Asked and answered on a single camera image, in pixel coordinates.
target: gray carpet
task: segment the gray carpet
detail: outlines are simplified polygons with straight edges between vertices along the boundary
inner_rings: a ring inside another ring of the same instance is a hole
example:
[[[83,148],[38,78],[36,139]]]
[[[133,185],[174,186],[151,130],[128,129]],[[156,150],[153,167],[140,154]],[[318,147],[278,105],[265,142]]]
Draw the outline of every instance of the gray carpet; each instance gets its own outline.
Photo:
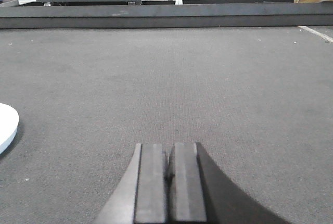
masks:
[[[0,223],[90,223],[134,145],[202,142],[293,223],[333,219],[333,45],[294,28],[2,30]]]

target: white round object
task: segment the white round object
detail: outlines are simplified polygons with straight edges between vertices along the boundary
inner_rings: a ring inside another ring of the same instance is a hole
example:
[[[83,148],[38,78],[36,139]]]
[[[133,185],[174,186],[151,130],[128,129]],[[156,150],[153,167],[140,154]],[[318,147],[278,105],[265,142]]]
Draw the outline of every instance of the white round object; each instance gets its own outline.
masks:
[[[19,114],[12,107],[0,103],[0,154],[14,139],[19,124]]]

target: carpeted platform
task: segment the carpeted platform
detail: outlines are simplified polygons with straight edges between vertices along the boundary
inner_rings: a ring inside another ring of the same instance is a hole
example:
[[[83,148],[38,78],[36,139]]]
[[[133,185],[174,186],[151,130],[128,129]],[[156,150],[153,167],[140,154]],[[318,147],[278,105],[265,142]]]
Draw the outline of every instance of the carpeted platform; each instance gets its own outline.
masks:
[[[202,142],[293,223],[333,219],[333,45],[293,28],[1,30],[0,223],[90,223],[135,143]]]

